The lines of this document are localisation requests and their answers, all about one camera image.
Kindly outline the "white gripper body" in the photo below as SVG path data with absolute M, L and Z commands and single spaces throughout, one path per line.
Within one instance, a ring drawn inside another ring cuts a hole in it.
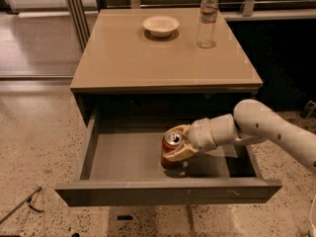
M 209 118 L 195 120 L 190 125 L 188 142 L 200 153 L 206 153 L 217 148 L 212 135 Z

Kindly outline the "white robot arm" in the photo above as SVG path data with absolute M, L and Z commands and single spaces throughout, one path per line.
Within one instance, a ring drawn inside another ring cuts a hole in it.
M 316 135 L 281 118 L 256 100 L 239 102 L 233 114 L 202 118 L 175 126 L 162 138 L 162 159 L 179 162 L 219 146 L 249 145 L 269 140 L 316 173 Z

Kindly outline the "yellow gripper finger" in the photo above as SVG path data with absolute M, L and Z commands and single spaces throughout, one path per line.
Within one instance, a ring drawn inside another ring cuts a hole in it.
M 170 138 L 175 138 L 176 136 L 187 138 L 188 137 L 189 128 L 190 128 L 189 124 L 177 125 L 177 126 L 174 126 L 174 127 L 170 128 L 169 130 L 167 130 L 164 133 L 164 136 L 165 137 L 170 137 Z
M 187 141 L 181 142 L 175 149 L 168 149 L 162 157 L 170 162 L 186 160 L 194 156 L 198 151 Z

